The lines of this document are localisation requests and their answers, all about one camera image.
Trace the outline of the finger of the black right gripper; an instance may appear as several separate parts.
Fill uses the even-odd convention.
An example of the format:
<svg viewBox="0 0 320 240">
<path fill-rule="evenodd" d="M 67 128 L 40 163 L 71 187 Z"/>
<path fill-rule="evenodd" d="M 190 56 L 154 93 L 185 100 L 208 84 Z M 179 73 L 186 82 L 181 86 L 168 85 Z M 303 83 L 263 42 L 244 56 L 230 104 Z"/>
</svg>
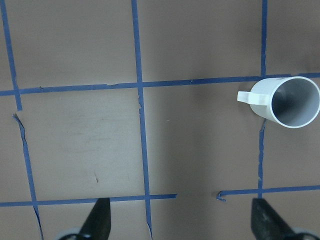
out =
<svg viewBox="0 0 320 240">
<path fill-rule="evenodd" d="M 295 233 L 264 198 L 252 200 L 250 225 L 256 240 L 300 239 L 300 234 Z"/>
</svg>

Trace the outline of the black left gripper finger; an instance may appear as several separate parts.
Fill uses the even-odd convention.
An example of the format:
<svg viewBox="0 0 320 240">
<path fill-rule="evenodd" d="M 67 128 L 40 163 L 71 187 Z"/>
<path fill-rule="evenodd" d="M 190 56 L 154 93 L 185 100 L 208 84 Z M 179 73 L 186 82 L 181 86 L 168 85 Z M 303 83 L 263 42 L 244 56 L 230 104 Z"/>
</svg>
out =
<svg viewBox="0 0 320 240">
<path fill-rule="evenodd" d="M 99 198 L 82 225 L 79 240 L 107 240 L 111 232 L 110 198 Z"/>
</svg>

